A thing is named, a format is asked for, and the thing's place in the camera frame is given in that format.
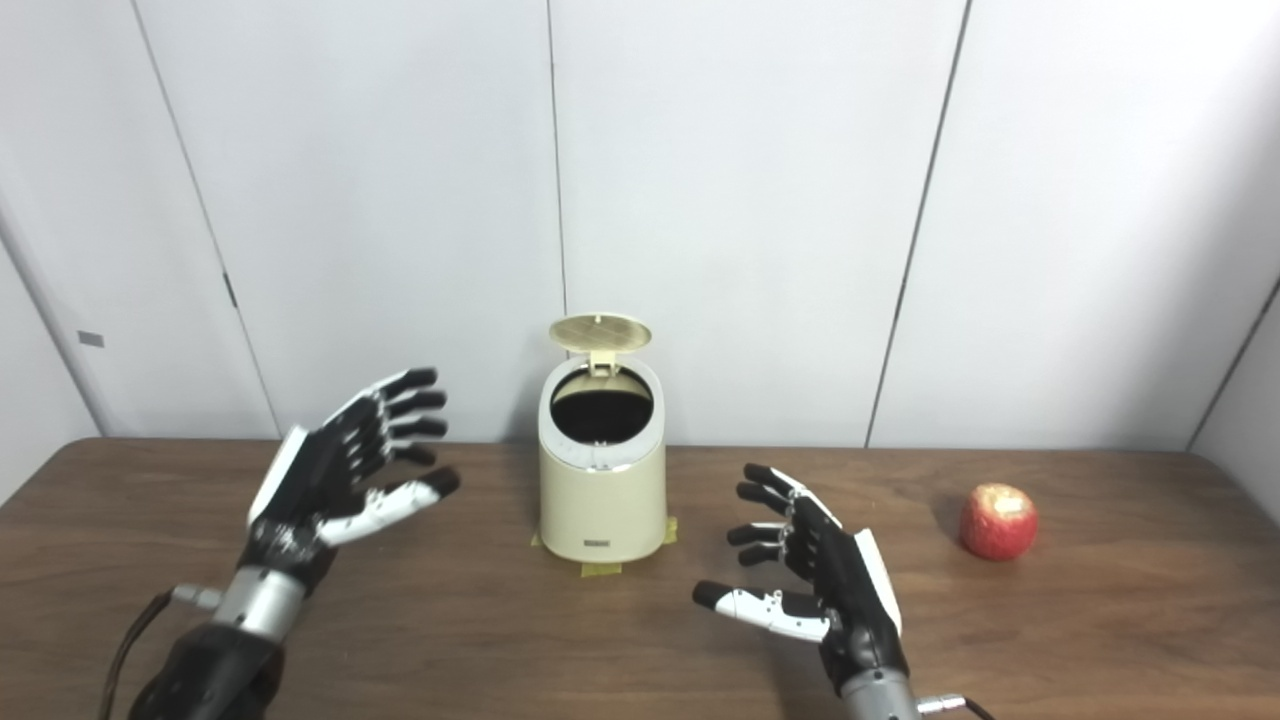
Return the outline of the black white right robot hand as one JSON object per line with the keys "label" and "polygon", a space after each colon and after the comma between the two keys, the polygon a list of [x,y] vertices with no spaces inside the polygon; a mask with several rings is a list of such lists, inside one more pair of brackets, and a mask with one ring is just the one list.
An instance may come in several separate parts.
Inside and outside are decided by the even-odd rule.
{"label": "black white right robot hand", "polygon": [[849,532],[818,495],[776,468],[748,462],[736,495],[781,521],[749,523],[726,534],[739,564],[777,562],[812,588],[764,591],[703,580],[692,601],[713,612],[818,646],[835,688],[854,679],[910,676],[901,612],[870,529]]}

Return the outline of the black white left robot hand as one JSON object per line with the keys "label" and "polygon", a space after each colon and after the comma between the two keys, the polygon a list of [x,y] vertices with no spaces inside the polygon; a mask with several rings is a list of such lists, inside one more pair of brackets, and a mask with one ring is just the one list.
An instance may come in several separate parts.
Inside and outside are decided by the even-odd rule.
{"label": "black white left robot hand", "polygon": [[438,372],[416,366],[358,391],[312,429],[284,436],[250,506],[241,566],[280,573],[311,596],[339,547],[439,503],[461,486],[425,441],[448,432]]}

